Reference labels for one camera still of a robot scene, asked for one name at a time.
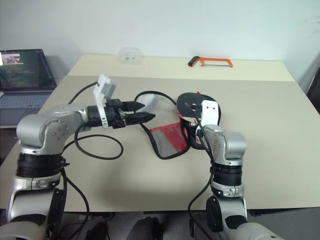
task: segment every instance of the floor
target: floor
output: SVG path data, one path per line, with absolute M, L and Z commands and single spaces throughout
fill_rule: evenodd
M 111 240 L 125 240 L 138 220 L 147 216 L 157 217 L 163 224 L 163 240 L 192 240 L 189 234 L 189 216 L 187 213 L 143 214 L 143 212 L 117 212 L 113 219 L 108 220 Z M 87 230 L 102 222 L 101 217 L 93 217 L 85 226 L 79 240 L 84 240 Z M 285 240 L 318 240 L 320 239 L 320 207 L 297 209 L 263 216 L 248 216 L 249 222 L 256 222 L 269 228 Z M 68 223 L 81 222 L 77 214 L 65 214 L 62 226 Z M 77 229 L 78 225 L 65 229 L 62 240 Z

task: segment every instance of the table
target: table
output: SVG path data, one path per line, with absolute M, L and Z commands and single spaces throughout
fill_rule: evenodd
M 242 179 L 248 209 L 319 207 L 320 116 L 283 63 L 240 60 L 233 61 L 233 68 L 191 68 L 187 63 L 186 58 L 145 57 L 141 65 L 124 65 L 115 56 L 86 54 L 41 111 L 68 102 L 101 72 L 117 84 L 113 97 L 122 101 L 131 101 L 146 90 L 164 92 L 174 99 L 199 91 L 219 102 L 220 125 L 246 138 Z M 92 91 L 85 91 L 75 103 L 93 105 Z M 63 155 L 71 163 L 66 168 L 68 177 L 87 196 L 92 212 L 186 210 L 208 180 L 209 158 L 202 150 L 190 149 L 177 158 L 161 160 L 138 125 L 96 127 L 82 135 L 96 133 L 120 140 L 122 157 L 98 160 L 74 146 Z M 98 155 L 119 152 L 116 143 L 104 139 L 84 140 L 81 145 Z M 18 154 L 15 145 L 0 168 L 0 208 L 7 206 Z M 211 194 L 205 192 L 193 209 L 204 209 Z M 69 187 L 65 211 L 84 210 L 81 198 Z

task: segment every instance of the white wall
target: white wall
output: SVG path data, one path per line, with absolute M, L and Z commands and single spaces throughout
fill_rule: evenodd
M 320 63 L 320 0 L 0 0 L 0 48 L 42 48 L 58 78 L 83 53 L 122 47 L 283 60 L 306 90 Z

